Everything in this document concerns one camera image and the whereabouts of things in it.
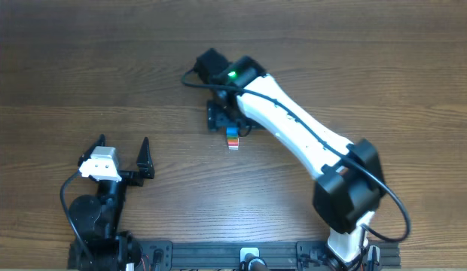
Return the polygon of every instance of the wooden surface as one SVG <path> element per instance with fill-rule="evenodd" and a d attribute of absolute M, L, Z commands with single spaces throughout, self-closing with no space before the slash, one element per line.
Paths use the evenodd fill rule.
<path fill-rule="evenodd" d="M 150 138 L 156 178 L 121 227 L 174 242 L 326 239 L 313 181 L 268 132 L 229 151 L 208 91 L 179 78 L 210 47 L 267 67 L 335 132 L 379 149 L 413 232 L 404 267 L 467 267 L 467 3 L 0 1 L 0 267 L 63 268 L 59 191 L 98 137 L 124 168 Z M 94 193 L 77 180 L 68 201 Z M 373 227 L 401 234 L 385 198 Z"/>

